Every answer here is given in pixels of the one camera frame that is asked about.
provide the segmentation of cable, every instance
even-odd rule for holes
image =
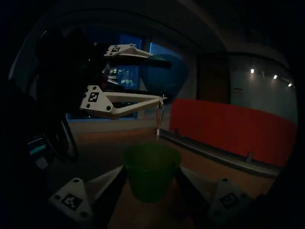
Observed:
[[[48,80],[41,77],[38,78],[36,84],[36,98],[38,106],[40,107],[41,113],[41,124],[43,129],[42,136],[46,140],[47,145],[53,152],[54,156],[57,157],[61,162],[65,160],[76,162],[78,160],[79,152],[68,121],[65,115],[58,114],[54,111],[52,106],[53,101],[51,96],[48,95]],[[69,137],[73,155],[70,155],[70,147],[68,138]]]

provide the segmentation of red partition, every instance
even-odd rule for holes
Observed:
[[[170,131],[264,163],[284,166],[297,126],[276,115],[223,103],[176,99]]]

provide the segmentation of blue object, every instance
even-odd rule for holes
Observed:
[[[171,63],[171,68],[149,66],[153,60],[164,60]],[[188,77],[188,68],[183,60],[169,55],[159,54],[147,58],[140,66],[140,77],[148,92],[162,96],[169,95],[172,102],[178,95]]]
[[[37,153],[45,148],[47,148],[46,144],[38,146],[30,151],[30,155],[33,155],[34,153]]]

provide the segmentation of dark frame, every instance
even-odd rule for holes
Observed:
[[[43,13],[54,4],[54,2],[55,1],[52,0],[43,2],[38,0],[26,2],[12,0],[6,2],[5,7],[1,8],[0,15],[2,18],[0,21],[5,23],[2,24],[3,34],[0,42],[2,45],[1,55],[3,57],[1,75],[4,78],[4,81],[7,81],[10,67],[12,66],[18,50],[28,32],[32,29],[35,22],[43,15]],[[304,10],[304,8],[301,3],[289,3],[288,1],[271,1],[268,3],[261,1],[257,2],[256,5],[260,8],[263,5],[265,11],[270,10],[269,13],[262,14],[262,17],[266,20],[266,23],[270,26],[272,32],[279,38],[282,44],[282,53],[284,53],[290,65],[290,70],[296,84],[299,128],[296,144],[287,165],[274,182],[269,193],[266,195],[266,198],[264,198],[263,201],[259,200],[258,204],[256,204],[257,211],[248,212],[247,217],[242,220],[243,223],[240,221],[239,226],[240,228],[244,228],[245,223],[250,227],[255,227],[264,223],[265,226],[273,226],[273,228],[284,227],[284,225],[291,225],[293,223],[301,223],[302,225],[302,211],[294,209],[294,207],[298,206],[298,208],[302,208],[304,202],[302,198],[304,191],[302,181],[305,177],[303,169],[304,145],[303,139],[301,138],[304,132],[302,119],[304,117],[304,109],[302,108],[303,91],[301,89],[305,81],[304,77],[302,77],[304,64],[303,54],[305,53],[305,34],[303,33],[304,16],[302,15],[302,10]],[[10,128],[16,128],[16,130],[18,130],[18,127],[16,125],[11,125],[10,122],[6,122],[2,129],[6,131],[10,130]],[[9,155],[16,152],[22,153],[21,150],[23,148],[18,145],[22,144],[22,142],[18,138],[19,135],[17,133],[17,131],[8,131],[3,135],[4,138],[2,141],[4,147],[6,147],[6,149],[3,149],[3,152],[5,152],[3,155],[4,162],[13,163],[8,160]],[[24,179],[22,176],[13,176],[8,173],[3,174],[10,175],[9,177],[4,176],[2,180],[3,183],[8,182],[8,184],[10,184],[9,181],[11,181],[11,179],[18,183],[18,179]],[[28,207],[35,211],[39,211],[39,209],[35,209],[35,205]],[[3,214],[3,218],[8,223],[11,223],[10,220],[12,220],[12,216],[10,213],[4,210]],[[22,223],[23,226],[27,223],[32,223],[32,221],[22,221],[24,220],[24,217],[20,219],[20,223]]]

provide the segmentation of green plastic cup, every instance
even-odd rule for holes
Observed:
[[[146,203],[157,202],[164,196],[181,163],[179,151],[154,143],[130,146],[123,157],[132,193]]]

